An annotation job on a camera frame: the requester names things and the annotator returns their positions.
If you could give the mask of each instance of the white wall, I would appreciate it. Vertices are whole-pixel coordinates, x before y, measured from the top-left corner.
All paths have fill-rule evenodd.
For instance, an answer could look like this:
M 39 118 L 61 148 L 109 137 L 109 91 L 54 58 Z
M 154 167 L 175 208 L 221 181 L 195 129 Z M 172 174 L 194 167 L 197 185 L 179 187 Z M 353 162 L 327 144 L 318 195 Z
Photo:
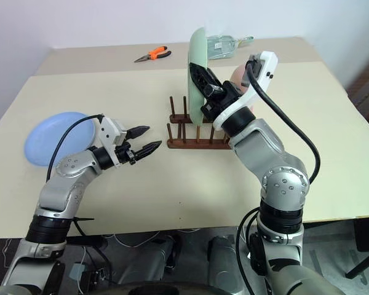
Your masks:
M 344 86 L 369 60 L 369 0 L 0 0 L 0 118 L 51 47 L 302 36 Z

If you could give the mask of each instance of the floor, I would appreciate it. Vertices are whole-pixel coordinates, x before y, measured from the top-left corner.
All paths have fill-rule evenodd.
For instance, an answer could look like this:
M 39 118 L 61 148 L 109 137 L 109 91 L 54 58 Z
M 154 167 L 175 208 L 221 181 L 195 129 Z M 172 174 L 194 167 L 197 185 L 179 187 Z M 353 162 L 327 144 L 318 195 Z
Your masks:
M 165 281 L 191 281 L 198 283 L 207 282 L 207 245 L 208 241 L 216 235 L 235 234 L 235 227 L 222 227 L 212 229 L 201 229 L 193 233 L 183 233 L 179 231 L 161 232 L 164 234 L 178 234 L 183 239 L 183 249 L 180 260 L 175 271 L 165 274 Z M 139 233 L 118 235 L 123 242 L 135 245 L 144 239 L 152 236 L 153 233 Z M 5 240 L 0 240 L 0 282 L 6 272 L 3 266 L 3 255 L 1 250 Z M 7 257 L 11 259 L 15 253 L 18 240 L 12 240 Z M 108 239 L 108 246 L 104 253 L 109 257 L 113 266 L 113 280 L 117 281 L 125 267 L 131 263 L 132 259 L 142 250 L 139 248 L 126 248 L 118 244 L 114 238 Z M 90 250 L 96 261 L 101 261 L 99 257 Z M 339 221 L 305 230 L 303 264 L 327 280 L 339 287 L 347 295 L 369 294 L 369 268 L 361 275 L 348 280 L 344 274 L 351 270 L 369 253 L 361 253 L 356 250 L 352 221 Z M 83 249 L 79 246 L 68 246 L 61 261 L 66 264 L 66 273 L 61 285 L 60 294 L 76 294 L 76 281 L 68 277 L 71 266 L 74 262 L 79 262 L 83 255 Z M 245 247 L 241 247 L 242 261 L 249 281 L 256 294 L 266 294 L 263 278 L 257 276 L 250 267 L 247 260 Z

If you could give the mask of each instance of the light green plate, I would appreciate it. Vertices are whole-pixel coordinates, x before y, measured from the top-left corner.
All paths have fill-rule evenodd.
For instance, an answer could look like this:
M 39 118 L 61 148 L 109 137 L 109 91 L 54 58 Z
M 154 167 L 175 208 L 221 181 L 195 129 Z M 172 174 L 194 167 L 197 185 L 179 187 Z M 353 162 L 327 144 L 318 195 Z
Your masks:
M 196 63 L 205 68 L 208 65 L 208 44 L 204 28 L 199 28 L 191 36 L 188 64 L 190 63 Z M 190 119 L 194 125 L 201 126 L 204 114 L 201 112 L 200 108 L 204 105 L 205 98 L 192 82 L 189 67 L 187 71 Z

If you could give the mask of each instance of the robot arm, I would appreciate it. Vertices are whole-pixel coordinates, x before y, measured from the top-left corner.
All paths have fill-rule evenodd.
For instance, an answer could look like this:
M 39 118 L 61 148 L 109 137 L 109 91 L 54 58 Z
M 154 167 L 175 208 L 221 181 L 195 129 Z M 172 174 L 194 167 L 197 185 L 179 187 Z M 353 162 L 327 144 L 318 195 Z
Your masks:
M 276 55 L 263 52 L 251 56 L 248 63 L 253 78 L 265 89 L 277 66 Z M 250 263 L 258 275 L 265 276 L 268 294 L 343 294 L 302 266 L 302 213 L 309 179 L 302 161 L 287 153 L 270 126 L 256 119 L 247 107 L 255 89 L 250 87 L 243 94 L 230 81 L 221 84 L 210 69 L 194 63 L 189 69 L 192 81 L 207 100 L 201 107 L 204 116 L 231 137 L 231 149 L 261 183 L 258 231 L 248 242 Z M 245 73 L 242 85 L 248 83 Z
M 155 141 L 137 152 L 130 149 L 128 140 L 144 134 L 148 126 L 126 130 L 119 122 L 104 117 L 100 129 L 103 146 L 62 159 L 56 174 L 42 188 L 29 231 L 19 243 L 2 286 L 26 286 L 43 294 L 60 286 L 64 265 L 57 258 L 64 252 L 67 233 L 86 187 L 103 170 L 127 162 L 133 165 L 161 144 Z

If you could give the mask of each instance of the black cable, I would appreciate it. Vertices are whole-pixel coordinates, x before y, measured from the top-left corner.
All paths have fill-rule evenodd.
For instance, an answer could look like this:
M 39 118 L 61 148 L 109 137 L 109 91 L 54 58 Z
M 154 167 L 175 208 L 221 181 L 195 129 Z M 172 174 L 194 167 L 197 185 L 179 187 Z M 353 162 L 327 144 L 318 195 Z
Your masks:
M 85 234 L 85 232 L 79 226 L 78 221 L 76 219 L 74 219 L 74 225 L 75 225 L 76 229 L 78 230 L 78 232 L 82 236 L 89 239 L 89 237 Z M 96 245 L 93 245 L 93 243 L 90 243 L 90 244 L 92 245 L 93 249 L 101 256 L 101 258 L 104 259 L 105 264 L 108 268 L 108 282 L 109 282 L 109 285 L 111 285 L 112 284 L 112 264 L 111 264 L 111 261 L 109 261 L 109 259 L 105 256 L 105 254 Z
M 92 255 L 90 255 L 90 252 L 88 251 L 87 248 L 85 248 L 85 250 L 86 250 L 86 254 L 88 255 L 91 263 L 93 264 L 94 270 L 98 270 L 97 265 L 96 265 L 96 262 L 94 261 Z
M 49 162 L 49 166 L 48 166 L 48 172 L 47 172 L 47 178 L 46 178 L 46 182 L 48 182 L 48 180 L 50 179 L 50 174 L 52 172 L 52 167 L 54 166 L 54 162 L 55 162 L 55 158 L 57 155 L 57 152 L 60 149 L 60 146 L 63 144 L 64 139 L 66 138 L 66 136 L 69 134 L 69 132 L 79 123 L 82 123 L 83 121 L 86 120 L 90 120 L 90 119 L 94 119 L 97 118 L 99 121 L 102 120 L 102 118 L 104 117 L 103 114 L 99 114 L 99 115 L 93 115 L 93 116 L 89 116 L 89 117 L 84 117 L 78 121 L 76 121 L 74 124 L 72 124 L 70 127 L 68 127 L 68 129 L 66 130 L 66 132 L 64 132 L 63 136 L 60 138 L 60 141 L 58 142 L 54 153 L 52 154 L 52 158 L 50 158 L 50 162 Z
M 256 77 L 253 74 L 253 68 L 250 61 L 246 64 L 246 72 L 249 77 L 250 83 L 253 86 L 256 93 L 261 97 L 261 99 L 310 147 L 314 154 L 315 158 L 315 166 L 312 176 L 309 178 L 309 182 L 312 183 L 317 174 L 319 174 L 321 159 L 320 154 L 314 145 L 314 143 L 306 136 L 305 133 L 298 126 L 294 124 L 293 121 L 281 110 L 275 102 L 271 100 L 271 98 L 264 92 L 259 83 L 257 82 Z
M 247 290 L 248 292 L 250 293 L 250 295 L 255 295 L 254 292 L 253 292 L 253 289 L 252 287 L 250 286 L 250 283 L 248 282 L 247 280 L 247 277 L 246 277 L 246 274 L 245 274 L 245 271 L 244 271 L 244 267 L 242 266 L 242 262 L 240 261 L 240 253 L 239 253 L 239 241 L 240 241 L 240 233 L 242 232 L 242 228 L 246 222 L 246 219 L 252 215 L 254 212 L 257 212 L 260 208 L 257 207 L 257 208 L 254 208 L 253 210 L 250 210 L 246 215 L 245 217 L 243 217 L 242 221 L 240 222 L 239 224 L 239 227 L 238 227 L 238 231 L 236 233 L 236 239 L 235 239 L 235 252 L 236 252 L 236 261 L 238 263 L 238 267 L 239 267 L 239 272 L 242 276 L 242 278 L 244 279 L 244 282 L 245 282 L 245 285 L 247 287 Z
M 250 218 L 250 221 L 248 222 L 247 227 L 246 227 L 245 241 L 246 241 L 247 249 L 249 251 L 250 251 L 250 240 L 249 240 L 250 226 L 252 225 L 253 221 L 257 218 L 257 215 L 258 215 L 258 211 L 256 212 L 256 214 L 252 216 L 252 218 Z

